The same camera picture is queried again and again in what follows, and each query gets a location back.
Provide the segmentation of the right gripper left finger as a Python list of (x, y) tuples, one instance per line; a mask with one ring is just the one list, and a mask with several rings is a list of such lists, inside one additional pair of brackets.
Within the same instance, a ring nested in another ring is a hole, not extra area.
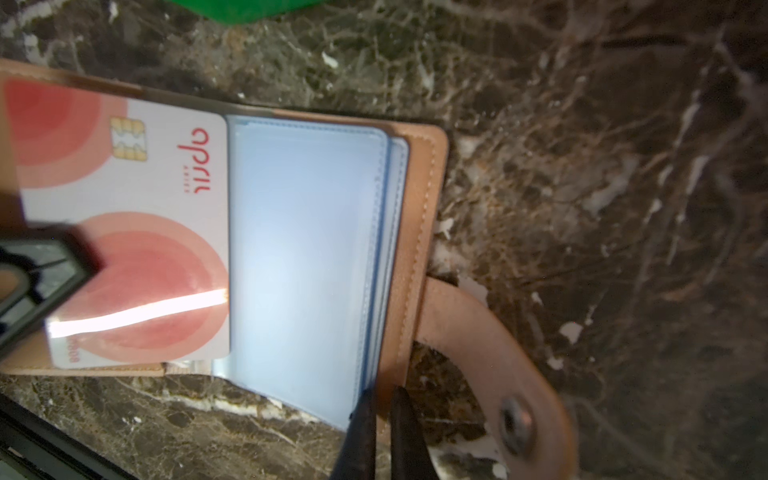
[(351, 415), (344, 442), (329, 480), (374, 480), (376, 458), (375, 397), (366, 390)]

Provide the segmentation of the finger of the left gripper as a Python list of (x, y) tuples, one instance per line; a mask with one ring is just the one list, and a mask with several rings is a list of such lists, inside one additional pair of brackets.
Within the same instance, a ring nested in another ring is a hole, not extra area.
[(101, 261), (72, 225), (1, 229), (1, 357), (42, 328)]

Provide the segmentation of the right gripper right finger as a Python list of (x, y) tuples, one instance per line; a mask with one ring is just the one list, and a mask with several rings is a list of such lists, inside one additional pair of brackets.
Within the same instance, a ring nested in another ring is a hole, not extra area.
[(393, 391), (390, 406), (391, 479), (438, 480), (425, 438), (404, 387)]

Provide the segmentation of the pink leather card holder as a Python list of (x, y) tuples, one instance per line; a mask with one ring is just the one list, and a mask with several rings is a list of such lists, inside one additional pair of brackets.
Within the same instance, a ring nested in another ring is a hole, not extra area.
[[(375, 397), (376, 444), (391, 437), (393, 391), (411, 344), (450, 359), (468, 381), (511, 479), (567, 479), (571, 422), (501, 321), (426, 274), (448, 141), (429, 125), (195, 100), (3, 61), (22, 78), (219, 114), (228, 125), (230, 351), (214, 360), (61, 369), (45, 323), (1, 357), (12, 375), (210, 375), (346, 432)], [(1, 92), (1, 229), (23, 215)]]

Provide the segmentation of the green plastic tray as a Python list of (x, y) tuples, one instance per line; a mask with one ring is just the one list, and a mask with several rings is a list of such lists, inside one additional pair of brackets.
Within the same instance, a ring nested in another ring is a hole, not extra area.
[(195, 14), (226, 25), (252, 23), (323, 3), (323, 0), (172, 0)]

